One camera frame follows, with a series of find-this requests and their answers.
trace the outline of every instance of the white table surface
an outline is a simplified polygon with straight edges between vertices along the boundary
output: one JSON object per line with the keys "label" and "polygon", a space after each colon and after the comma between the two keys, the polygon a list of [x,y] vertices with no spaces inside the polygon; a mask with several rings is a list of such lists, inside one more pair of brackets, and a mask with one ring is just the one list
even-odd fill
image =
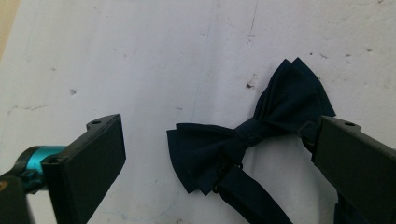
{"label": "white table surface", "polygon": [[[90,223],[247,223],[219,195],[187,194],[165,131],[235,128],[300,57],[337,118],[395,148],[395,36],[391,0],[21,1],[0,62],[0,174],[26,148],[68,145],[121,113],[127,161]],[[296,136],[261,142],[244,164],[293,223],[332,223],[335,190]],[[55,223],[47,192],[29,200],[37,223]]]}

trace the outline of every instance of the fabric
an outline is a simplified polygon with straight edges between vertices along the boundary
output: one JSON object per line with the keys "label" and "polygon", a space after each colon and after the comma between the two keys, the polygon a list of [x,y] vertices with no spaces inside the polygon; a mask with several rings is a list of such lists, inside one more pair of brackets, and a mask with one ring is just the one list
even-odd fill
{"label": "fabric", "polygon": [[[246,149],[264,138],[297,133],[313,142],[322,115],[335,116],[318,78],[300,59],[293,63],[285,60],[259,98],[253,117],[235,129],[179,123],[175,130],[168,131],[171,161],[188,193],[199,189],[206,195],[216,189],[251,223],[290,223],[265,189],[237,170],[242,167]],[[241,197],[244,189],[256,190]],[[253,207],[257,207],[255,212],[247,212]]]}

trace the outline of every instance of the screw hole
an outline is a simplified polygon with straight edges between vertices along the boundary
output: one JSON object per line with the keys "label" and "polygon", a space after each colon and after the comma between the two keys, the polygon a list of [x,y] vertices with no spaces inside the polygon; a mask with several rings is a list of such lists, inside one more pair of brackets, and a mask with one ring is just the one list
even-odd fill
{"label": "screw hole", "polygon": [[347,126],[355,126],[356,124],[351,123],[351,122],[346,122],[345,125],[347,125]]}

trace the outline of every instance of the scratch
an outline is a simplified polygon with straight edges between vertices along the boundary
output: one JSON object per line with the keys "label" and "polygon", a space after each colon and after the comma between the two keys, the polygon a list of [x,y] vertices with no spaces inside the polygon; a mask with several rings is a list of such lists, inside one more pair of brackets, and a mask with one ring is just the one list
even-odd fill
{"label": "scratch", "polygon": [[34,111],[34,110],[41,109],[41,108],[44,108],[44,107],[47,107],[47,106],[49,106],[49,105],[38,105],[38,106],[35,106],[35,107],[31,107],[31,106],[19,107],[17,105],[14,105],[14,106],[12,106],[11,109],[8,110],[7,114],[10,115],[13,110],[30,110],[30,111]]}
{"label": "scratch", "polygon": [[247,37],[252,37],[251,32],[253,31],[253,26],[254,26],[254,20],[256,19],[256,11],[257,11],[257,5],[259,4],[259,0],[256,0],[256,6],[254,7],[254,13],[253,13],[253,20],[251,21],[251,26],[250,26],[250,31],[248,32]]}
{"label": "scratch", "polygon": [[205,63],[206,63],[206,60],[207,60],[207,50],[209,48],[209,34],[210,34],[210,29],[212,27],[214,8],[215,8],[215,1],[213,0],[212,1],[212,9],[210,10],[209,25],[207,26],[207,31],[206,31],[206,41],[205,41],[205,46],[204,46],[205,53],[204,53],[204,58],[202,59],[201,68],[200,68],[200,71],[199,71],[199,75],[200,75],[201,79],[199,80],[199,83],[198,83],[197,88],[195,90],[195,98],[194,98],[194,105],[192,107],[191,121],[194,120],[195,108],[197,106],[197,100],[198,100],[198,92],[200,90],[200,85],[201,85],[202,79],[204,78],[204,67],[205,67]]}
{"label": "scratch", "polygon": [[133,56],[136,54],[137,47],[134,48],[134,53],[132,54]]}

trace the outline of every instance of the bow tie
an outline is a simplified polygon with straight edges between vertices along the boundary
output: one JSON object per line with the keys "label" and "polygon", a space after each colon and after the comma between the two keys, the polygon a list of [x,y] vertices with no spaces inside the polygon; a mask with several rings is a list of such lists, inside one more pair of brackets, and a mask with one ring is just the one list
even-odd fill
{"label": "bow tie", "polygon": [[179,123],[168,131],[172,165],[188,193],[214,190],[250,223],[291,223],[242,170],[242,159],[264,138],[296,133],[314,142],[320,116],[335,114],[318,78],[300,59],[285,60],[259,98],[253,117],[235,129]]}

